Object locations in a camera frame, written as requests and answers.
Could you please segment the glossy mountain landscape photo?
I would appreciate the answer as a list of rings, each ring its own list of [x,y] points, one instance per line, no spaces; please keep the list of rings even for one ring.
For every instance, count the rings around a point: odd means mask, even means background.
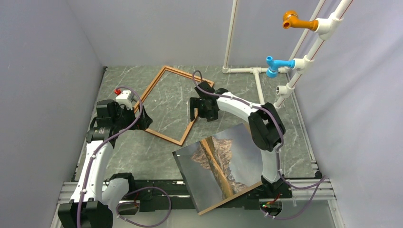
[[[176,150],[173,157],[199,215],[262,185],[261,150],[242,123]]]

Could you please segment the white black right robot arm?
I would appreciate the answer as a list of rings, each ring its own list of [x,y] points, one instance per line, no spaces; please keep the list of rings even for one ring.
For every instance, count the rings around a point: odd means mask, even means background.
[[[198,97],[190,98],[190,120],[199,117],[208,122],[214,121],[218,119],[219,111],[225,111],[246,121],[253,142],[261,151],[261,196],[291,198],[291,188],[284,181],[279,157],[286,129],[274,105],[251,103],[227,89],[215,90],[206,81],[195,83],[195,90]]]

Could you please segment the orange pipe elbow fitting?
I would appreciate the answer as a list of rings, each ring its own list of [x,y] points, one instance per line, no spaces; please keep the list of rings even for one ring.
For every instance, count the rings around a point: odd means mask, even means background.
[[[319,26],[318,20],[301,20],[298,16],[298,14],[293,11],[287,11],[283,15],[283,24],[282,27],[284,29],[289,29],[289,28],[299,28],[299,29],[308,29],[311,31],[316,31]]]

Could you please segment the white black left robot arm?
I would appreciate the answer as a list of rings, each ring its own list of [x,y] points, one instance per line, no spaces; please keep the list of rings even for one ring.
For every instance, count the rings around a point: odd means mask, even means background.
[[[68,203],[58,209],[58,218],[65,228],[111,228],[116,218],[116,207],[124,198],[136,195],[133,175],[112,175],[103,190],[107,165],[115,142],[127,130],[146,130],[152,123],[145,108],[139,104],[135,115],[131,102],[102,100],[96,104],[96,116],[86,134],[86,157],[77,187]]]

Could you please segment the blue pipe elbow fitting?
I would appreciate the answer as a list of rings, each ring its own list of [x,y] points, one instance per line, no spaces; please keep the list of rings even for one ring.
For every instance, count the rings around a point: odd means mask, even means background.
[[[288,68],[294,68],[295,67],[295,60],[275,60],[273,59],[272,56],[267,56],[266,58],[267,65],[269,66],[266,75],[269,78],[275,78],[279,72],[279,69],[281,67],[288,67]]]

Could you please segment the wooden picture frame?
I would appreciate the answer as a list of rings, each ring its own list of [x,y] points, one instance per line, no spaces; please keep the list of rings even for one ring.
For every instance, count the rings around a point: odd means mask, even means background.
[[[171,66],[167,66],[167,65],[163,66],[163,67],[160,69],[160,71],[158,72],[158,74],[157,74],[157,75],[154,77],[154,79],[151,81],[151,83],[149,84],[149,86],[146,88],[146,90],[143,92],[143,94],[141,95],[140,99],[141,99],[141,101],[142,101],[143,104],[144,104],[144,101],[146,100],[146,98],[148,97],[148,95],[150,94],[150,92],[154,89],[154,87],[155,87],[155,86],[157,85],[157,83],[160,81],[161,77],[163,76],[163,74],[164,74],[165,72],[174,73],[174,74],[176,74],[176,75],[185,77],[185,78],[187,78],[187,79],[192,79],[192,74],[190,74],[190,73],[187,73],[187,72],[184,72],[184,71],[182,71],[182,70],[173,68],[173,67],[171,67]],[[186,126],[186,129],[185,129],[183,135],[181,136],[181,139],[179,139],[179,140],[176,140],[176,139],[174,139],[174,138],[171,138],[171,137],[169,137],[169,136],[167,136],[167,135],[164,135],[164,134],[162,134],[162,133],[160,133],[160,132],[154,131],[154,130],[149,129],[149,128],[146,129],[145,131],[146,131],[147,133],[152,134],[153,136],[159,137],[159,138],[161,138],[161,139],[163,139],[163,140],[166,140],[166,141],[168,141],[168,142],[170,142],[170,143],[176,144],[176,145],[178,145],[178,146],[183,146],[183,144],[184,144],[184,142],[185,142],[185,139],[186,139],[187,136],[189,135],[190,130],[192,129],[193,124],[195,123],[195,121],[196,121],[196,119],[194,119],[193,121],[190,121],[190,122],[189,122],[189,124]]]

